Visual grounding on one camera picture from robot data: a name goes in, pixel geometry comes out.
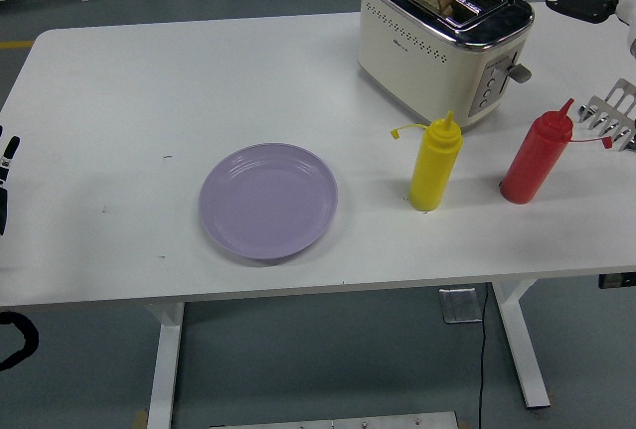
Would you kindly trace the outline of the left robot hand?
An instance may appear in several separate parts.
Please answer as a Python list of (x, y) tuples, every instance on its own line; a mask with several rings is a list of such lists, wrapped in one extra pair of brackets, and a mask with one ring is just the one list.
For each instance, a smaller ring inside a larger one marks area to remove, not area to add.
[(5, 233), (8, 219), (8, 191), (5, 185), (9, 175), (11, 162), (20, 146), (20, 142), (21, 139), (19, 136), (12, 136), (4, 150), (3, 155), (1, 156), (1, 235)]

